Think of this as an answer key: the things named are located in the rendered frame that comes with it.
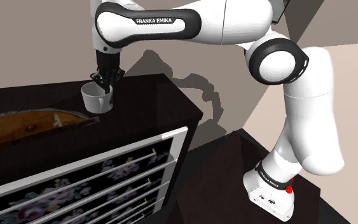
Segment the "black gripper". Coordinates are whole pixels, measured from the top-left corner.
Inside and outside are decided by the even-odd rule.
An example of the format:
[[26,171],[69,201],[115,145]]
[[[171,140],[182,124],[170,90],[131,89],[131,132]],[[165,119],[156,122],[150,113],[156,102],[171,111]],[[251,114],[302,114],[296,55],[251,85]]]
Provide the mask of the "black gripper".
[[105,53],[96,51],[97,71],[90,75],[91,79],[104,90],[110,93],[110,85],[115,84],[125,75],[120,68],[120,53]]

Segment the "white mug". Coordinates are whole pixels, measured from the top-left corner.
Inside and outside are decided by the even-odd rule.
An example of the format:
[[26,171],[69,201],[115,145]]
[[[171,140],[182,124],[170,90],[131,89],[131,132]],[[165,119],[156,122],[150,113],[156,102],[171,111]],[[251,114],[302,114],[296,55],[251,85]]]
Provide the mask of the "white mug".
[[113,108],[113,87],[109,92],[98,86],[96,82],[86,83],[81,88],[83,103],[87,111],[94,114],[107,113]]

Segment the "dark floral chest of drawers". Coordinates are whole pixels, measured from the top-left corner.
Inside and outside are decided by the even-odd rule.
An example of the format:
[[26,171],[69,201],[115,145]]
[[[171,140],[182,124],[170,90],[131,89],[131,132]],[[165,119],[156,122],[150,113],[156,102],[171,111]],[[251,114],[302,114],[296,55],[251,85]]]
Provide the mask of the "dark floral chest of drawers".
[[100,121],[0,148],[0,224],[137,224],[170,199],[202,112],[164,75],[121,79],[107,113],[82,82],[0,88],[0,114],[55,108]]

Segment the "brown wooden tray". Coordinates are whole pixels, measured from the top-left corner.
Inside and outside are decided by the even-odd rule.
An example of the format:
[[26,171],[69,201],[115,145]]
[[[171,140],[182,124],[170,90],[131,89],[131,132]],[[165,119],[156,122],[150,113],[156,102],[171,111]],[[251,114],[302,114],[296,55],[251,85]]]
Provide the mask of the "brown wooden tray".
[[89,117],[80,112],[55,108],[1,113],[0,148],[68,130],[76,130],[99,121],[97,116]]

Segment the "dark robot stand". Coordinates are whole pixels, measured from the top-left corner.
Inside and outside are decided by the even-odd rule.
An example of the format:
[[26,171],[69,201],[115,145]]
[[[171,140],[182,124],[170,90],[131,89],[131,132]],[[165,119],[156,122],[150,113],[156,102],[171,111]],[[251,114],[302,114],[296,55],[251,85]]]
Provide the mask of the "dark robot stand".
[[268,151],[244,130],[232,132],[187,154],[199,163],[181,187],[165,224],[319,224],[320,188],[294,178],[294,213],[283,222],[248,198],[242,176]]

